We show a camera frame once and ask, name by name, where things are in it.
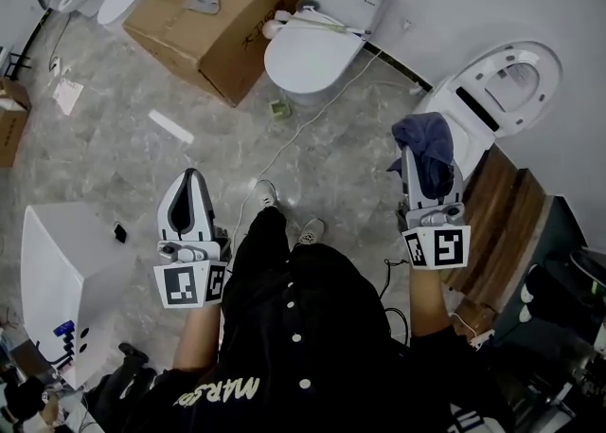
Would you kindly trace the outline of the person's left forearm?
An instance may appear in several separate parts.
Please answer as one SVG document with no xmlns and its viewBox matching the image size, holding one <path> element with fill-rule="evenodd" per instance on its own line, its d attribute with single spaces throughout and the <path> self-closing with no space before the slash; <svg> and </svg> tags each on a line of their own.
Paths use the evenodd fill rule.
<svg viewBox="0 0 606 433">
<path fill-rule="evenodd" d="M 181 371 L 209 370 L 219 354 L 221 306 L 208 305 L 188 311 L 173 358 Z"/>
</svg>

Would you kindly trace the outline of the blue-grey wiping cloth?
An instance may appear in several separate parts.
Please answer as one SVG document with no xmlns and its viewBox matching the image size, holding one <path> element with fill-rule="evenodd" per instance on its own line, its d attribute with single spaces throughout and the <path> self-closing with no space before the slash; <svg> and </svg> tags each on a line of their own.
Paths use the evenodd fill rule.
<svg viewBox="0 0 606 433">
<path fill-rule="evenodd" d="M 412 151 L 423 195 L 446 196 L 454 184 L 454 143 L 441 113 L 411 114 L 391 128 L 399 149 Z"/>
</svg>

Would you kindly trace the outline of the person's white shoe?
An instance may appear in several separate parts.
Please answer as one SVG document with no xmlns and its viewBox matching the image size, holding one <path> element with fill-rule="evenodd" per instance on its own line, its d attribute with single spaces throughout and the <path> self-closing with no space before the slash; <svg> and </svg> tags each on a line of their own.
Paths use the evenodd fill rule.
<svg viewBox="0 0 606 433">
<path fill-rule="evenodd" d="M 259 180 L 256 183 L 254 193 L 261 209 L 277 207 L 278 199 L 276 189 L 270 181 L 265 179 Z"/>
<path fill-rule="evenodd" d="M 313 218 L 304 225 L 295 245 L 319 244 L 322 241 L 325 230 L 325 222 L 319 218 Z"/>
</svg>

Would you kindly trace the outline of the white paper sheet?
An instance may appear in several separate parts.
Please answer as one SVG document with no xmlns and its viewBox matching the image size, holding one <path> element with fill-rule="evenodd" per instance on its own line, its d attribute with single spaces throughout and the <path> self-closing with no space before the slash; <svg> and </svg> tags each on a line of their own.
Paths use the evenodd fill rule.
<svg viewBox="0 0 606 433">
<path fill-rule="evenodd" d="M 71 115 L 82 90 L 83 85 L 78 82 L 66 78 L 61 78 L 58 82 L 53 92 L 53 99 L 66 116 Z"/>
</svg>

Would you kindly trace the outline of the brown wooden platform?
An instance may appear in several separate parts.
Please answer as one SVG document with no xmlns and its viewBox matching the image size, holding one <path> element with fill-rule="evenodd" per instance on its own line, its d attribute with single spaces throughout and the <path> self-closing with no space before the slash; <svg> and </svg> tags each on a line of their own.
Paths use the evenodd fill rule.
<svg viewBox="0 0 606 433">
<path fill-rule="evenodd" d="M 492 328 L 506 288 L 521 264 L 546 194 L 528 169 L 517 168 L 493 145 L 481 158 L 464 191 L 471 226 L 468 264 L 441 273 L 443 283 L 462 299 L 451 321 L 471 338 Z"/>
</svg>

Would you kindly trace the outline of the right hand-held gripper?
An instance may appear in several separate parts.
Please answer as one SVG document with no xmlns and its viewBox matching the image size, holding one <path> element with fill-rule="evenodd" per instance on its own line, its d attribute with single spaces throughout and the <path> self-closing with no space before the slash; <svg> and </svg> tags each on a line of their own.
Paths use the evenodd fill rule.
<svg viewBox="0 0 606 433">
<path fill-rule="evenodd" d="M 464 179 L 453 161 L 439 177 L 438 203 L 422 208 L 416 158 L 409 147 L 401 151 L 401 181 L 410 210 L 404 213 L 401 235 L 408 261 L 417 270 L 443 270 L 468 264 L 471 227 L 465 224 Z"/>
</svg>

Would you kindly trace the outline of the large brown cardboard box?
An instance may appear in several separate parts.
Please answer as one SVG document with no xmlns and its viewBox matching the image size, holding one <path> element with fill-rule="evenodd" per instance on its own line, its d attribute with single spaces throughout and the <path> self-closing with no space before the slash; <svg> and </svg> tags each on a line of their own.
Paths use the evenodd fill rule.
<svg viewBox="0 0 606 433">
<path fill-rule="evenodd" d="M 264 71 L 263 26 L 299 0 L 218 0 L 215 14 L 189 0 L 142 0 L 125 31 L 173 75 L 235 107 Z"/>
</svg>

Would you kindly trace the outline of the white toilet with square tank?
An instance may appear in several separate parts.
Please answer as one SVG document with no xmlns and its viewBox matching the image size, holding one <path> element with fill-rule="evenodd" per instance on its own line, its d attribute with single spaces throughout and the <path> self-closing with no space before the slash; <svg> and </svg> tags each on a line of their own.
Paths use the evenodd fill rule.
<svg viewBox="0 0 606 433">
<path fill-rule="evenodd" d="M 347 26 L 370 29 L 361 37 L 291 20 L 268 40 L 264 67 L 269 79 L 298 104 L 315 104 L 336 89 L 379 26 L 389 0 L 314 0 L 319 11 Z"/>
</svg>

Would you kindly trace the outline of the dark grey floor mat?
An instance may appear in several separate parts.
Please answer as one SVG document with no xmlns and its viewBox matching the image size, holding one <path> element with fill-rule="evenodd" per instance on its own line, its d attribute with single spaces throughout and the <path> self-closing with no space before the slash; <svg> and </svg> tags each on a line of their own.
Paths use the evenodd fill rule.
<svg viewBox="0 0 606 433">
<path fill-rule="evenodd" d="M 531 265 L 543 264 L 550 254 L 563 256 L 581 244 L 585 244 L 585 239 L 565 199 L 548 196 L 521 264 L 506 288 L 508 302 L 501 306 L 500 315 L 494 322 L 494 341 L 497 345 L 507 342 L 509 336 L 519 331 L 526 332 L 527 326 L 519 321 L 518 315 L 524 305 L 521 292 Z"/>
</svg>

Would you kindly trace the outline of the black electronic device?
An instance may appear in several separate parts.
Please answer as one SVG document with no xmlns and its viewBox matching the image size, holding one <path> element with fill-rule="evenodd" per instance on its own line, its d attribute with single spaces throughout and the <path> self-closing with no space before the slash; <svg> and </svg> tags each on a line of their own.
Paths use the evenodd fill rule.
<svg viewBox="0 0 606 433">
<path fill-rule="evenodd" d="M 570 261 L 585 275 L 606 288 L 606 266 L 592 258 L 584 249 L 574 250 L 569 255 Z"/>
</svg>

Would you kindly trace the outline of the person's right forearm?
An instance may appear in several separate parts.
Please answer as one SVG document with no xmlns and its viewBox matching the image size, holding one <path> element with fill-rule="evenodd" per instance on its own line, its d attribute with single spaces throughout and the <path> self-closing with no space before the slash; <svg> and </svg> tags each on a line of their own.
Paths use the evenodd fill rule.
<svg viewBox="0 0 606 433">
<path fill-rule="evenodd" d="M 412 269 L 409 292 L 412 336 L 436 334 L 451 325 L 440 275 L 436 270 Z"/>
</svg>

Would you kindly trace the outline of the person's black clothing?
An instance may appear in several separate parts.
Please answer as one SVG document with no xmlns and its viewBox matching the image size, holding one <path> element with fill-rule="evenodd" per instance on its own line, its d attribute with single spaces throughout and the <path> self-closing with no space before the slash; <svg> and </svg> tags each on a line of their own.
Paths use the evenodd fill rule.
<svg viewBox="0 0 606 433">
<path fill-rule="evenodd" d="M 163 373 L 123 433 L 512 433 L 511 409 L 448 320 L 400 355 L 374 286 L 261 210 L 224 292 L 217 361 Z"/>
</svg>

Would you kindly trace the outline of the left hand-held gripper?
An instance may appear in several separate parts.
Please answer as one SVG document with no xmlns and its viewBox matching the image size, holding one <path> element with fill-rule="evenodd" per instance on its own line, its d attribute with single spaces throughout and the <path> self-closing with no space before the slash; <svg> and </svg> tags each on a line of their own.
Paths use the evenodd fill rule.
<svg viewBox="0 0 606 433">
<path fill-rule="evenodd" d="M 153 270 L 166 309 L 222 302 L 231 240 L 226 230 L 214 229 L 214 217 L 205 178 L 195 169 L 186 169 L 169 186 L 157 210 L 163 240 L 157 246 L 161 263 Z"/>
</svg>

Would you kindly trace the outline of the white long-handled toilet brush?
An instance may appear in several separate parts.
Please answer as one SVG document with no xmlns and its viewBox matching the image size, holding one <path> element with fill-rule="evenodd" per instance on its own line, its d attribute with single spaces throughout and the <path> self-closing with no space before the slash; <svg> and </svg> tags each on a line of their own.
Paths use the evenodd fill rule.
<svg viewBox="0 0 606 433">
<path fill-rule="evenodd" d="M 370 29 L 351 27 L 337 22 L 328 15 L 321 13 L 319 8 L 320 4 L 314 0 L 299 0 L 296 4 L 296 13 L 277 9 L 274 19 L 283 25 L 286 25 L 291 20 L 295 20 L 297 22 L 325 28 L 338 33 L 352 33 L 361 37 L 367 37 L 372 34 Z"/>
</svg>

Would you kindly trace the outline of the person's left white shoe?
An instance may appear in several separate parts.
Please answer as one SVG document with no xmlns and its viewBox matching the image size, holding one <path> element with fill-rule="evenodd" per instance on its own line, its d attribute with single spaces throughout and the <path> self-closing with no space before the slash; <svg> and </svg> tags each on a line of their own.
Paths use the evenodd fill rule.
<svg viewBox="0 0 606 433">
<path fill-rule="evenodd" d="M 270 181 L 265 179 L 259 180 L 256 183 L 254 193 L 261 209 L 277 207 L 278 199 L 276 189 Z"/>
</svg>

